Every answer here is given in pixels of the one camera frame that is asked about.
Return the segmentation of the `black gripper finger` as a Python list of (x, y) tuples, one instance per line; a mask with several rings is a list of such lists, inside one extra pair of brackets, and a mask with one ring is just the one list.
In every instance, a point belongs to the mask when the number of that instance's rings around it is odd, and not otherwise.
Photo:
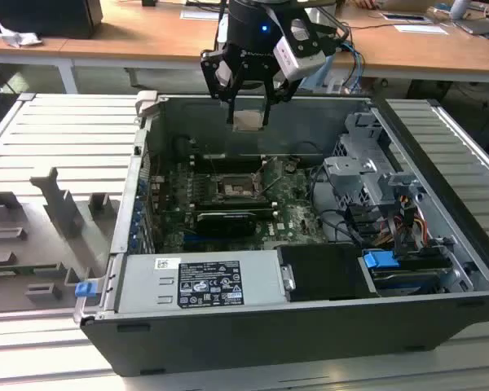
[(267, 125), (271, 107), (275, 104), (288, 102), (297, 91), (297, 81), (285, 80), (278, 88), (274, 87), (273, 80), (264, 82), (265, 95), (262, 105), (262, 124)]
[(231, 91), (233, 74), (223, 54), (224, 50), (202, 51), (200, 68), (211, 97), (227, 104), (227, 124), (232, 125), (236, 92)]

